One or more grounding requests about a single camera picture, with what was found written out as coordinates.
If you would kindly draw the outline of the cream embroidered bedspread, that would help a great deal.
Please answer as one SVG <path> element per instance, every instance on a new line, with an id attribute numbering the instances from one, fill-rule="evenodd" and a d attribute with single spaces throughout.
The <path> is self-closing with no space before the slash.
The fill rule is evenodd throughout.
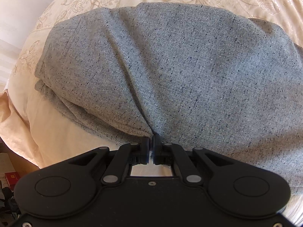
<path id="1" fill-rule="evenodd" d="M 140 3 L 204 5 L 247 19 L 261 19 L 278 25 L 302 47 L 302 0 L 54 0 L 28 36 L 8 88 L 1 94 L 1 138 L 10 149 L 44 168 L 102 145 L 119 147 L 60 113 L 35 89 L 35 68 L 56 24 L 94 9 L 135 7 Z M 292 192 L 285 216 L 302 220 L 302 193 Z"/>

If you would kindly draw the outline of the red box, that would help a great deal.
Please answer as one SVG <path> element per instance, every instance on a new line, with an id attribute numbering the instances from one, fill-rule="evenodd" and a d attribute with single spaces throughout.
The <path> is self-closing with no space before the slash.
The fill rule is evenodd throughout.
<path id="1" fill-rule="evenodd" d="M 20 176 L 18 172 L 9 172 L 5 173 L 5 179 L 7 181 L 8 187 L 13 190 L 18 180 L 20 179 Z"/>

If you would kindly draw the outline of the grey speckled pants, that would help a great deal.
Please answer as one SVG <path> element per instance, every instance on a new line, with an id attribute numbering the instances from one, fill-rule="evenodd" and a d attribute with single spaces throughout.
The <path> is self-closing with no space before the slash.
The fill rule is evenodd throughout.
<path id="1" fill-rule="evenodd" d="M 117 145 L 157 133 L 281 175 L 302 193 L 302 47 L 204 5 L 98 8 L 56 24 L 35 89 Z"/>

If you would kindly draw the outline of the cardboard box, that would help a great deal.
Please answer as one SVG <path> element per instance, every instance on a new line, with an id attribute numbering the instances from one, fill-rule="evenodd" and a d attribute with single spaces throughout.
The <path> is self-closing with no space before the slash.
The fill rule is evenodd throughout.
<path id="1" fill-rule="evenodd" d="M 5 144 L 1 144 L 1 184 L 3 187 L 8 187 L 5 173 L 18 172 L 19 176 L 23 177 L 38 169 L 36 165 L 14 153 Z"/>

